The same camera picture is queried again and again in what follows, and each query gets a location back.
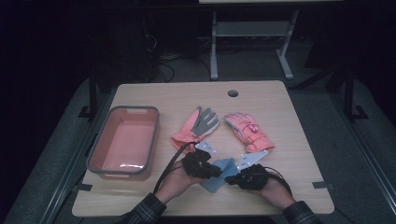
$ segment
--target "forearm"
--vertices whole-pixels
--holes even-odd
[[[165,211],[166,205],[150,193],[131,212],[117,219],[117,224],[154,224]]]
[[[292,204],[283,210],[283,216],[290,224],[322,224],[308,205],[301,201]]]

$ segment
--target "blue cloth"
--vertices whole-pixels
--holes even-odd
[[[219,177],[210,177],[201,186],[211,193],[216,193],[219,188],[226,184],[225,177],[238,174],[238,168],[236,168],[234,158],[218,160],[213,164],[218,166],[223,173]]]

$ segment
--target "wooden table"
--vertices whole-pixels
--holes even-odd
[[[230,97],[228,91],[238,91]],[[211,107],[219,116],[220,126],[208,139],[217,150],[210,162],[235,158],[245,146],[233,135],[224,116],[241,112],[251,114],[276,145],[260,160],[278,170],[288,181],[296,200],[304,200],[315,213],[329,214],[333,203],[327,189],[315,189],[313,182],[323,181],[304,131],[284,84],[280,81],[190,82],[128,84],[119,86],[112,106],[153,105],[161,115],[161,129],[151,177],[146,181],[104,180],[87,171],[73,206],[77,217],[119,216],[132,210],[152,192],[166,164],[177,152],[170,137],[180,131],[184,121],[200,105]],[[200,185],[190,187],[168,204],[164,216],[239,216],[272,215],[280,211],[263,198],[225,185],[210,193]]]

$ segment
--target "person's right hand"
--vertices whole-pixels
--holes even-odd
[[[268,178],[267,184],[261,190],[252,190],[251,192],[261,195],[271,205],[280,208],[282,211],[296,203],[286,188],[273,178]]]

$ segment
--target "person's hand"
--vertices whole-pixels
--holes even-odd
[[[181,195],[186,189],[197,183],[203,182],[204,179],[192,177],[186,174],[181,161],[175,162],[171,172],[163,180],[155,196],[164,204]]]
[[[271,205],[282,211],[296,203],[286,188],[277,180],[268,178],[267,184],[261,190],[252,190],[253,193],[261,195]]]

